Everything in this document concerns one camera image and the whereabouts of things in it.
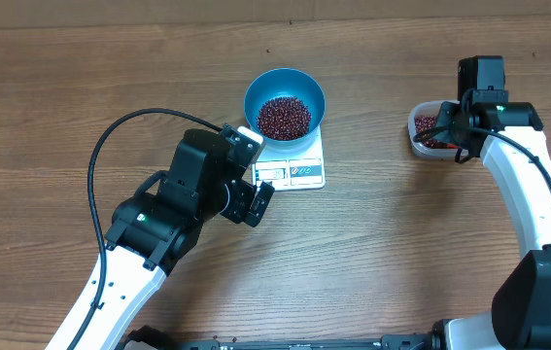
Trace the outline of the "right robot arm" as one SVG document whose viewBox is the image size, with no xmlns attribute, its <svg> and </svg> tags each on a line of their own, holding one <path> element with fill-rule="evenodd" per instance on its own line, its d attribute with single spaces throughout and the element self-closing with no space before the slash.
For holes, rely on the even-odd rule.
<svg viewBox="0 0 551 350">
<path fill-rule="evenodd" d="M 455 161 L 480 158 L 515 227 L 521 258 L 490 311 L 443 325 L 446 349 L 551 349 L 551 158 L 529 102 L 512 102 L 499 56 L 464 58 L 458 100 L 444 102 L 433 128 L 413 136 L 456 146 Z"/>
</svg>

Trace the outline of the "orange scoop with blue handle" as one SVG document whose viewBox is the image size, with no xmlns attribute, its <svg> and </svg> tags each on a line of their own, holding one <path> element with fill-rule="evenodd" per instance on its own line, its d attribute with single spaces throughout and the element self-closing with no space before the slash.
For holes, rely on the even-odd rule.
<svg viewBox="0 0 551 350">
<path fill-rule="evenodd" d="M 443 143 L 443 146 L 442 146 L 444 149 L 458 149 L 459 147 L 454 145 L 454 144 L 450 144 L 450 143 Z"/>
</svg>

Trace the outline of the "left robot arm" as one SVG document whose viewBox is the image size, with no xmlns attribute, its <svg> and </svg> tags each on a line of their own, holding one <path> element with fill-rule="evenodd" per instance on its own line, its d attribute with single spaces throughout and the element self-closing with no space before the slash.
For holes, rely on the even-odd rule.
<svg viewBox="0 0 551 350">
<path fill-rule="evenodd" d="M 274 193 L 243 175 L 265 145 L 245 126 L 185 132 L 168 170 L 115 210 L 98 260 L 51 349 L 113 349 L 177 262 L 217 215 L 256 227 Z"/>
</svg>

